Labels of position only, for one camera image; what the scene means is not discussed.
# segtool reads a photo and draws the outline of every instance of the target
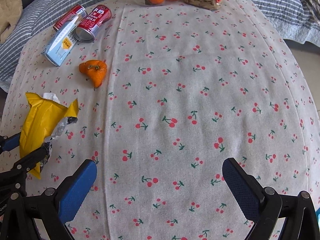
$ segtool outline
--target bed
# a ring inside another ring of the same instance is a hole
[[[0,45],[0,87],[8,92],[21,50],[31,37],[53,25],[74,4],[87,7],[99,1],[102,0],[35,0],[27,6],[11,36]],[[283,39],[320,46],[320,27],[312,19],[305,0],[252,1]]]
[[[40,53],[51,27],[25,44],[0,126],[2,135],[20,131],[25,92],[53,92],[65,106],[78,98],[78,122],[53,142],[42,179],[27,178],[37,195],[85,159],[96,163],[98,177],[66,224],[75,239],[244,239],[252,223],[223,179],[228,157],[280,194],[308,191],[319,208],[318,114],[299,65],[251,0],[215,12],[102,3],[112,19],[61,67]],[[89,59],[108,65],[95,90],[78,70]],[[2,171],[17,158],[18,149],[4,152]]]

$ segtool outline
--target can lid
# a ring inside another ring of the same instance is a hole
[[[82,28],[75,28],[73,34],[81,42],[92,42],[94,40],[92,33]]]

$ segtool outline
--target tablecloth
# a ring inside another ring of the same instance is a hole
[[[52,143],[42,179],[27,177],[28,194],[37,195],[84,159],[95,161],[98,177],[66,224],[75,239],[244,239],[252,223],[223,179],[228,157],[262,186],[307,190],[320,206],[320,123],[310,90],[250,0],[225,0],[213,12],[181,2],[103,4],[112,19],[61,67],[41,54],[52,28],[28,41],[0,127],[2,135],[20,131],[25,92],[56,93],[65,106],[78,98],[78,122]],[[108,65],[95,90],[78,70],[89,59]],[[2,171],[18,158],[18,149],[3,153]]]

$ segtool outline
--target snack wrapper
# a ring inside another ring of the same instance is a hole
[[[44,141],[60,136],[66,125],[76,122],[79,112],[78,100],[65,107],[35,93],[26,93],[30,111],[23,123],[20,135],[20,158],[39,148]],[[30,171],[40,179],[40,163]]]

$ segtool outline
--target bolt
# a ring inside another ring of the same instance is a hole
[[[272,187],[266,187],[264,189],[265,193],[267,193],[268,195],[273,195],[275,193],[275,190]]]
[[[13,194],[11,195],[10,198],[11,198],[12,200],[15,200],[15,199],[17,199],[18,197],[19,197],[19,194],[15,192],[15,193],[13,193]]]
[[[44,194],[46,196],[51,196],[51,195],[53,195],[53,193],[54,193],[54,188],[53,187],[49,187],[44,191]]]
[[[303,198],[310,198],[309,193],[306,192],[306,191],[302,191],[302,192],[301,192],[301,196],[302,196]]]

